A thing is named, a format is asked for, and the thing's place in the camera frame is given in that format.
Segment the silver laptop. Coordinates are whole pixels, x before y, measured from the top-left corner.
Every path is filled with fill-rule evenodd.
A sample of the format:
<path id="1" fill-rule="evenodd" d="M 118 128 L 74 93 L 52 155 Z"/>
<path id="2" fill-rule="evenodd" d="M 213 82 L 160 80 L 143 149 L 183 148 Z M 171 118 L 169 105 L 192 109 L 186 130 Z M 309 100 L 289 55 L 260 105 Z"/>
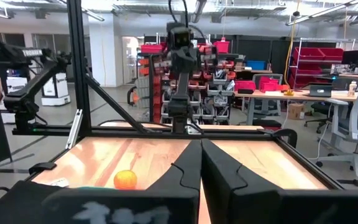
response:
<path id="1" fill-rule="evenodd" d="M 333 90 L 333 86 L 331 84 L 328 85 L 311 85 L 309 95 L 313 97 L 331 97 L 331 92 Z"/>

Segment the orange toy fruit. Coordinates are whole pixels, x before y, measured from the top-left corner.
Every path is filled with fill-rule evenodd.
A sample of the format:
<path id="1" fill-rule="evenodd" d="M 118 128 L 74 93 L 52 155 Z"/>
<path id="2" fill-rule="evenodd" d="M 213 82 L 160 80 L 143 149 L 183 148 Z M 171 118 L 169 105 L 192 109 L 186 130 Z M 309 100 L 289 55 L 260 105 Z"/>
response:
<path id="1" fill-rule="evenodd" d="M 122 170 L 114 176 L 113 182 L 116 189 L 134 190 L 137 185 L 137 176 L 131 170 Z"/>

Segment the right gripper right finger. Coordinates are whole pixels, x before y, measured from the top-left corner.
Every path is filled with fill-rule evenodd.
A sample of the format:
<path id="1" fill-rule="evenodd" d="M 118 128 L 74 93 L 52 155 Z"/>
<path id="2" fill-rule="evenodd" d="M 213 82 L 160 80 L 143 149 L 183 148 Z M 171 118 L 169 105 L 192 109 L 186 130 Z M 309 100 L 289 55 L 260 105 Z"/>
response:
<path id="1" fill-rule="evenodd" d="M 211 224 L 358 224 L 358 190 L 285 190 L 201 141 Z"/>

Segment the rack with red bins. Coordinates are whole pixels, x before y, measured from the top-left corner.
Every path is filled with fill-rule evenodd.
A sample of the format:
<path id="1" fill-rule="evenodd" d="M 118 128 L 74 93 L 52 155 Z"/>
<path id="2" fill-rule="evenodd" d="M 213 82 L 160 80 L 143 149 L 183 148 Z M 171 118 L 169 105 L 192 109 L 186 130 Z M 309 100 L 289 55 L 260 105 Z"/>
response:
<path id="1" fill-rule="evenodd" d="M 170 123 L 168 103 L 175 94 L 178 80 L 168 66 L 162 65 L 160 54 L 167 50 L 166 37 L 148 36 L 136 58 L 134 86 L 127 92 L 127 103 L 144 109 L 143 119 L 155 123 Z M 229 124 L 234 96 L 238 54 L 229 52 L 230 41 L 223 36 L 194 37 L 200 48 L 201 70 L 188 81 L 188 96 L 193 120 L 200 124 Z"/>

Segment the wooden desk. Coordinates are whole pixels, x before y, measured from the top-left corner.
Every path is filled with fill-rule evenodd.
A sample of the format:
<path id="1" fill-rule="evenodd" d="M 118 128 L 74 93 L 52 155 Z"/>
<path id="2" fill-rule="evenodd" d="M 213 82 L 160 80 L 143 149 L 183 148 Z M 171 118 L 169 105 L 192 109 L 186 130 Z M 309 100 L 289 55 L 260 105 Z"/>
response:
<path id="1" fill-rule="evenodd" d="M 246 125 L 250 126 L 253 123 L 254 119 L 254 105 L 255 99 L 262 100 L 283 100 L 283 101 L 328 101 L 328 97 L 322 96 L 310 96 L 309 90 L 297 90 L 294 91 L 292 95 L 285 95 L 280 91 L 266 91 L 265 93 L 255 90 L 252 94 L 238 93 L 234 92 L 234 96 L 241 97 L 243 99 L 242 102 L 242 110 L 244 109 L 244 98 L 249 98 L 249 107 L 247 110 L 247 120 Z M 341 101 L 355 101 L 358 97 L 358 93 L 355 93 L 354 96 L 348 96 L 347 93 L 343 91 L 333 91 L 331 93 L 330 99 L 341 100 Z"/>

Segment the silver metal bracket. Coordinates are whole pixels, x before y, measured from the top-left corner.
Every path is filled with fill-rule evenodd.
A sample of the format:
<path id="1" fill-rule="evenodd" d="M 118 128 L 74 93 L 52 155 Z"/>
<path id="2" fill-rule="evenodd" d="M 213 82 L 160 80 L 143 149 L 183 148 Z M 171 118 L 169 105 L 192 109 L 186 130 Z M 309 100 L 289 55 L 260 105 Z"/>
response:
<path id="1" fill-rule="evenodd" d="M 70 133 L 69 133 L 69 136 L 67 139 L 65 149 L 70 150 L 76 144 L 76 140 L 78 137 L 78 133 L 80 131 L 82 119 L 83 119 L 83 110 L 77 109 L 71 129 L 70 129 Z"/>

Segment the blue bin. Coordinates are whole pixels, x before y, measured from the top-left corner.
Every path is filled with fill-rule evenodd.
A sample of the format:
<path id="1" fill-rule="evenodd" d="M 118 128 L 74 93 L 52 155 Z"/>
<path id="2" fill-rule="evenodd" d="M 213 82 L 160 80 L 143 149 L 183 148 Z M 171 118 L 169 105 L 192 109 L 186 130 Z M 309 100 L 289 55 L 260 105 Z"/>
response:
<path id="1" fill-rule="evenodd" d="M 263 60 L 247 60 L 246 66 L 253 70 L 265 70 L 266 61 Z"/>

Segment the white paper tag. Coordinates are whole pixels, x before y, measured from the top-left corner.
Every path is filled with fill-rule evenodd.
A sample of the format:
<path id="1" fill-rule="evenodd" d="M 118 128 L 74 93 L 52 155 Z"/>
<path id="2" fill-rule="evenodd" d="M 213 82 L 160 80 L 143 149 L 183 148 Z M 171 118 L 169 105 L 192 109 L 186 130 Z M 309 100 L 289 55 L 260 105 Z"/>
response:
<path id="1" fill-rule="evenodd" d="M 55 179 L 55 180 L 49 182 L 48 184 L 51 186 L 57 186 L 57 187 L 68 187 L 70 185 L 69 181 L 64 177 Z"/>

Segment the shelf with red bins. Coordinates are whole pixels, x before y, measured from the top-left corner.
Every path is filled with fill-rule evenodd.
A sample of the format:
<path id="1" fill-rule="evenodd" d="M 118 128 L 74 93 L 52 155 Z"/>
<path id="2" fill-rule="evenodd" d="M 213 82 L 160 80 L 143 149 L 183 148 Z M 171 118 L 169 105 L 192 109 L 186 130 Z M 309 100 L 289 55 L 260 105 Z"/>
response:
<path id="1" fill-rule="evenodd" d="M 300 89 L 333 72 L 335 66 L 341 64 L 348 43 L 354 44 L 355 40 L 301 37 L 290 42 L 285 69 L 286 84 L 292 89 Z"/>

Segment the black frame clip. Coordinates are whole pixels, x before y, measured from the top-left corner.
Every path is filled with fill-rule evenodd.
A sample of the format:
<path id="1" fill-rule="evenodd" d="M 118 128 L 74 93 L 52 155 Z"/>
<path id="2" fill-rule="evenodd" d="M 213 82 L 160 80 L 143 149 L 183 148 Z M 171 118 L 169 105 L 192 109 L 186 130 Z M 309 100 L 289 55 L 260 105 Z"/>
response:
<path id="1" fill-rule="evenodd" d="M 40 162 L 29 168 L 29 174 L 32 175 L 45 170 L 53 170 L 56 166 L 57 165 L 54 162 Z"/>

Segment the black computer monitor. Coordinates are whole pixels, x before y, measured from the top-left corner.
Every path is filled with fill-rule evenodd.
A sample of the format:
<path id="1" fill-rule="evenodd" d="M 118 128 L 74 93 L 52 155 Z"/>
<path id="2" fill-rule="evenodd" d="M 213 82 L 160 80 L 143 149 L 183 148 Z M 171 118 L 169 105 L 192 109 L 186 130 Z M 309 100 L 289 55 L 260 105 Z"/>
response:
<path id="1" fill-rule="evenodd" d="M 358 64 L 358 50 L 343 51 L 341 63 L 343 65 Z"/>

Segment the black aluminium table frame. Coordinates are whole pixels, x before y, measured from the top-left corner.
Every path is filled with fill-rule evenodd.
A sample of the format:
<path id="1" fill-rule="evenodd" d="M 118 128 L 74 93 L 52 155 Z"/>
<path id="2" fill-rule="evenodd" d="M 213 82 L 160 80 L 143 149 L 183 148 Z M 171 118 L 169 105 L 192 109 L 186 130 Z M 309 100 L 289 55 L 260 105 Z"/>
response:
<path id="1" fill-rule="evenodd" d="M 202 150 L 203 139 L 197 135 L 147 139 L 125 137 L 123 130 L 113 136 L 91 135 L 91 118 L 88 88 L 85 85 L 85 45 L 83 41 L 83 17 L 80 0 L 68 0 L 70 40 L 73 66 L 76 72 L 75 86 L 77 107 L 83 109 L 80 138 L 76 145 L 64 149 L 52 158 L 55 167 L 32 173 L 28 180 L 48 184 L 66 178 L 70 187 L 113 187 L 114 176 L 130 169 L 137 175 L 137 188 L 146 189 L 170 168 L 186 149 Z"/>

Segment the white cabinet machine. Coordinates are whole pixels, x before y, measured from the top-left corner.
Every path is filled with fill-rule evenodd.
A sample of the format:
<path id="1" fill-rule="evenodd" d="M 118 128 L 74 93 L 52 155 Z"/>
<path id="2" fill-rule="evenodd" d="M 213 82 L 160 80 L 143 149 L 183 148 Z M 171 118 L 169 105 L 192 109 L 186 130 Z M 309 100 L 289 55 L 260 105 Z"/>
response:
<path id="1" fill-rule="evenodd" d="M 63 106 L 71 102 L 66 73 L 58 73 L 48 80 L 42 88 L 41 101 L 43 106 Z"/>

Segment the cardboard box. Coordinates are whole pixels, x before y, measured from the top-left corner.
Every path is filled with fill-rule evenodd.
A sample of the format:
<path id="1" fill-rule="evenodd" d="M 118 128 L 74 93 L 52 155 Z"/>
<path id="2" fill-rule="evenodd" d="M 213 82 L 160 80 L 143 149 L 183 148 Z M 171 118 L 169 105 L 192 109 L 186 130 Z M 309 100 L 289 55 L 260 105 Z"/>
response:
<path id="1" fill-rule="evenodd" d="M 290 103 L 288 105 L 288 119 L 301 120 L 305 117 L 305 105 L 300 103 Z"/>

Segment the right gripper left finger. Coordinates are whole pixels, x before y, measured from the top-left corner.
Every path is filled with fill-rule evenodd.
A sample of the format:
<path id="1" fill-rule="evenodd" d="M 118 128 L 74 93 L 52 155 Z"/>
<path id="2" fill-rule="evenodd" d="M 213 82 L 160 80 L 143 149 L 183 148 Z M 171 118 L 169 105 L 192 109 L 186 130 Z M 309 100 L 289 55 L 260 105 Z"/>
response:
<path id="1" fill-rule="evenodd" d="M 42 202 L 42 224 L 197 224 L 201 143 L 192 140 L 145 190 L 64 188 Z"/>

